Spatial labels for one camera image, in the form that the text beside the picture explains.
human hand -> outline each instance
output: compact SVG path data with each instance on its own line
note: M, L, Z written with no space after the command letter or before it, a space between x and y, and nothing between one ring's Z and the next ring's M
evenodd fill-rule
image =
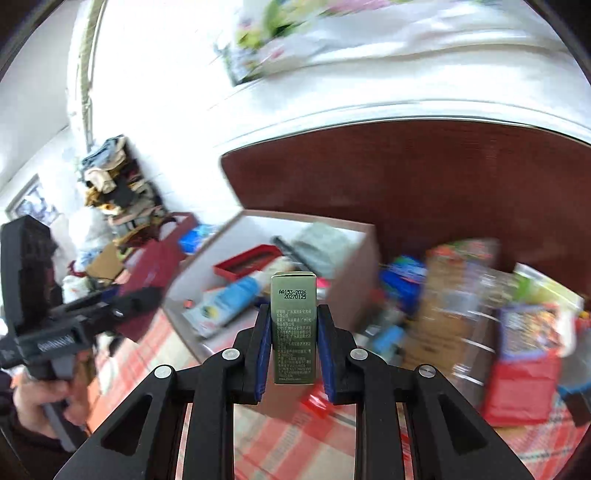
M45 403L54 403L68 399L69 406L64 410L64 418L74 425L82 426L90 413L88 402L88 379L83 363L90 357L90 352L81 352L77 356L74 378L64 380L37 381L24 375L22 383L14 392L13 401L17 409L18 421L27 430L52 439L57 438L49 420L41 407Z

metal screw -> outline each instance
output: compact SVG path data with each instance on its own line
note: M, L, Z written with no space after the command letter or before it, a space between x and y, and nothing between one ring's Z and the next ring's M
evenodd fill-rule
M235 348L226 348L222 352L222 358L224 360L235 360L240 356L240 351L236 350Z
M353 350L351 350L351 358L353 360L365 360L367 357L367 351L362 348L353 348Z
M418 372L425 378L433 378L435 377L437 370L435 370L435 367L432 367L431 365L421 365L418 368Z
M170 368L168 365L160 365L156 370L154 370L154 375L157 378L167 378L173 373L173 369Z

date code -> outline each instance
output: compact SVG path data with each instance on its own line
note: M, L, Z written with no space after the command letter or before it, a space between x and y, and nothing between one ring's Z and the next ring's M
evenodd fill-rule
M283 295L285 299L288 300L305 300L306 299L306 291L305 290L287 290L281 289L279 291L279 295Z

pile of clothes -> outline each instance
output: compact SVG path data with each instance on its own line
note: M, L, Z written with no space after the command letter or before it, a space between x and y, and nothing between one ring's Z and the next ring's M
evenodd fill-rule
M85 206L96 207L108 217L113 242L120 251L158 238L167 211L155 187L129 155L125 136L106 140L84 158L79 174L87 187Z

green box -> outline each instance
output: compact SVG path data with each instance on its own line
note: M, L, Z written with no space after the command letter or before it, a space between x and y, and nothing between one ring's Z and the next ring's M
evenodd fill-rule
M271 278L271 330L276 384L316 381L316 275L278 273Z

